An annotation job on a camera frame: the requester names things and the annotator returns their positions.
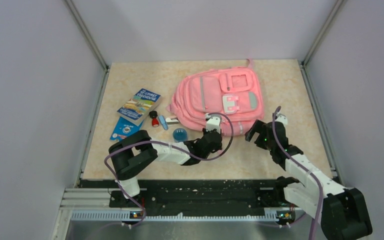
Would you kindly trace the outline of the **pink student backpack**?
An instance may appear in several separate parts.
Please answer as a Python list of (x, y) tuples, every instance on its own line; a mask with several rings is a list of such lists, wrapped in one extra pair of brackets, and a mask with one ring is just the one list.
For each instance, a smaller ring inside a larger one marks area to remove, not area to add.
[(221, 113), (224, 136), (244, 135), (256, 120), (265, 116), (263, 94), (253, 60), (236, 66), (186, 76), (177, 86), (167, 106), (188, 129), (200, 131), (206, 116)]

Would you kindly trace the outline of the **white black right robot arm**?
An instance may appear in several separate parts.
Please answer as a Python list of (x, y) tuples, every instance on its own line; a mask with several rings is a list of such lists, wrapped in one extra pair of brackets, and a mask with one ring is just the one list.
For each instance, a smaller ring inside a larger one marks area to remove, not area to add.
[(328, 240), (357, 240), (373, 233), (367, 204), (357, 188), (347, 188), (318, 169), (297, 146), (290, 144), (281, 121), (256, 120), (245, 134), (269, 151), (272, 160), (290, 174), (276, 180), (273, 200), (301, 208), (320, 225)]

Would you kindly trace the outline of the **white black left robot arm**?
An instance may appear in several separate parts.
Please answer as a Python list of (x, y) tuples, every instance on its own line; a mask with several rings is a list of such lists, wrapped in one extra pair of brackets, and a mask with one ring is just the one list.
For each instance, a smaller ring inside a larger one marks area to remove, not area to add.
[(108, 149), (115, 181), (122, 188), (121, 200), (129, 207), (140, 202), (137, 176), (152, 162), (193, 166), (207, 161), (222, 146), (222, 135), (215, 129), (204, 129), (201, 138), (183, 142), (156, 141), (146, 130), (137, 131)]

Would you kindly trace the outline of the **blue round lidded container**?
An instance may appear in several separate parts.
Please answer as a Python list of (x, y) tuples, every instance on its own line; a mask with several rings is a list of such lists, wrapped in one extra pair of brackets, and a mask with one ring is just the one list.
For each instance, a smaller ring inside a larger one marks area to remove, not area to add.
[(188, 133), (184, 128), (176, 128), (172, 133), (172, 137), (176, 143), (185, 142), (188, 140)]

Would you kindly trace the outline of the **white mini stapler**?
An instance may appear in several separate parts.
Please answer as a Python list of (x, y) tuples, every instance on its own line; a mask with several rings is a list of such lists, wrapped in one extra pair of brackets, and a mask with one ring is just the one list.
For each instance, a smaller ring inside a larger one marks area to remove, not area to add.
[(175, 116), (170, 116), (165, 118), (167, 125), (177, 125), (180, 123), (179, 119)]

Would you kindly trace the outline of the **light blue eraser stick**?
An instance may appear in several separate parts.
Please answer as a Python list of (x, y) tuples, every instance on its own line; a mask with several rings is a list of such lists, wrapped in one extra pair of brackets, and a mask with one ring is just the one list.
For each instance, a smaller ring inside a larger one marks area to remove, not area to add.
[(163, 127), (163, 129), (165, 131), (167, 131), (169, 129), (169, 127), (168, 127), (168, 124), (167, 124), (166, 119), (164, 118), (164, 116), (163, 115), (159, 115), (158, 116), (158, 120), (159, 120), (161, 126)]

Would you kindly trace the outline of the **red black stamp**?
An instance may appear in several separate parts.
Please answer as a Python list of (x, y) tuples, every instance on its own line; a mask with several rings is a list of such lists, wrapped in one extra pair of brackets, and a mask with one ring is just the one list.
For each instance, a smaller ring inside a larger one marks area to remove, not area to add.
[(153, 128), (157, 128), (160, 123), (159, 123), (159, 120), (158, 120), (158, 113), (155, 111), (155, 110), (152, 110), (149, 112), (149, 117), (151, 119), (151, 125)]

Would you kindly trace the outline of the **treehouse paperback book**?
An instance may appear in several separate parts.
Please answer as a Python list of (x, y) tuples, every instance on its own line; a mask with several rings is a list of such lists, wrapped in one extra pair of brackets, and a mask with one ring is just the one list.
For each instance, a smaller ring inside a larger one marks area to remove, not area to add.
[(117, 110), (117, 113), (121, 118), (138, 126), (161, 103), (162, 99), (160, 94), (141, 88)]

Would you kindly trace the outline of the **blue paperback book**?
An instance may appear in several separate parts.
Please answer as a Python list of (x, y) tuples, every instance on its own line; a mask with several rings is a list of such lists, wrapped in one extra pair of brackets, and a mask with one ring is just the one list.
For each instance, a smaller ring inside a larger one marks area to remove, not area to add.
[(119, 117), (109, 139), (111, 141), (121, 141), (139, 131), (142, 127), (142, 124), (143, 122), (141, 122), (139, 125), (135, 125), (123, 117)]

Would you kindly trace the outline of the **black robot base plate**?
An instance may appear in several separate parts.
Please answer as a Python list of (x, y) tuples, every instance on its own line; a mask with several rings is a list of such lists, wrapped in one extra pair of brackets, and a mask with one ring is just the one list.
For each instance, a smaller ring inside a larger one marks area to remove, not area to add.
[(139, 180), (140, 193), (124, 197), (110, 193), (111, 208), (145, 208), (147, 217), (245, 217), (263, 216), (269, 210), (296, 210), (282, 202), (273, 179)]

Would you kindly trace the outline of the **left aluminium corner post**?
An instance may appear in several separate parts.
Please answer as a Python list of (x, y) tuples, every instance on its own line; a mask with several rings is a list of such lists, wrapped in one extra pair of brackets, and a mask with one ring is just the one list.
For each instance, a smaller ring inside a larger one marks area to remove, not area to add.
[(78, 27), (81, 35), (83, 36), (86, 44), (88, 45), (89, 49), (91, 50), (93, 56), (98, 61), (99, 65), (104, 69), (104, 71), (107, 71), (109, 69), (108, 63), (105, 61), (104, 56), (102, 55), (98, 45), (96, 44), (91, 32), (89, 31), (85, 21), (83, 20), (81, 13), (79, 12), (77, 6), (75, 5), (73, 0), (62, 0), (62, 2), (67, 7), (68, 11), (70, 12), (74, 23)]

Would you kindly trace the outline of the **aluminium corner post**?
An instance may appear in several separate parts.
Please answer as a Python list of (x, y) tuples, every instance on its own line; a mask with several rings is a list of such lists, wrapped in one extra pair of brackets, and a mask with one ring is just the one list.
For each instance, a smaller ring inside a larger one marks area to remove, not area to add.
[(328, 14), (325, 22), (323, 23), (320, 31), (318, 32), (317, 36), (315, 37), (311, 47), (307, 51), (304, 59), (301, 61), (302, 68), (306, 68), (311, 60), (313, 59), (314, 55), (316, 54), (318, 48), (322, 44), (324, 38), (328, 34), (330, 28), (334, 25), (334, 22), (338, 16), (338, 14), (341, 12), (344, 5), (347, 3), (347, 0), (336, 0), (335, 4), (333, 5), (330, 13)]
[(91, 32), (89, 31), (85, 21), (83, 20), (81, 13), (79, 12), (77, 6), (75, 5), (73, 0), (62, 0), (62, 2), (67, 7), (68, 11), (70, 12), (74, 23), (78, 27), (81, 35), (83, 36), (86, 44), (88, 45), (89, 49), (91, 50), (93, 56), (98, 61), (99, 65), (104, 69), (104, 71), (107, 71), (109, 69), (108, 63), (105, 61), (104, 56), (102, 55), (98, 45), (96, 44)]

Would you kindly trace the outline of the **right aluminium corner post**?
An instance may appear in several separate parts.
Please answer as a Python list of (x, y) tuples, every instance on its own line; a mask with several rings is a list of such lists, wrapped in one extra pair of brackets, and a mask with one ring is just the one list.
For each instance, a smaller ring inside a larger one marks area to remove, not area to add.
[(311, 47), (307, 51), (304, 59), (301, 61), (302, 68), (306, 68), (311, 60), (313, 59), (314, 55), (316, 54), (318, 48), (322, 44), (324, 38), (328, 34), (330, 28), (334, 25), (334, 22), (338, 16), (338, 14), (341, 12), (344, 5), (347, 3), (347, 0), (336, 0), (335, 4), (333, 5), (330, 13), (328, 14), (325, 22), (323, 23), (320, 31), (318, 32), (317, 36), (315, 37)]

